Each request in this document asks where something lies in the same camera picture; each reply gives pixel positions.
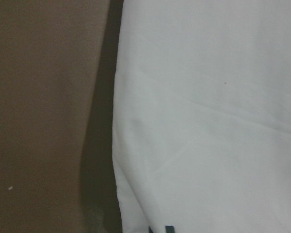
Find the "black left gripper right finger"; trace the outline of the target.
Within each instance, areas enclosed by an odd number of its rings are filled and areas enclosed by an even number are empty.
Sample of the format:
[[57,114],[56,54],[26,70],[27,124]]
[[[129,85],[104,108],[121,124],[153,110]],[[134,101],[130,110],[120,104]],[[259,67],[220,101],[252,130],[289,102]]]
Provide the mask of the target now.
[[165,226],[165,232],[166,233],[175,233],[175,228],[174,226]]

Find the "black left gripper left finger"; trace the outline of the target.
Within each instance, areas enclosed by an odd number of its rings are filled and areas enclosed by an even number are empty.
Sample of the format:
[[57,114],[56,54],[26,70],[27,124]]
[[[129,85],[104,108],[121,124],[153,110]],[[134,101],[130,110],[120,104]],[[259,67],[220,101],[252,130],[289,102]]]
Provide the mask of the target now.
[[155,232],[152,230],[151,227],[148,227],[148,232],[149,232],[149,233],[155,233]]

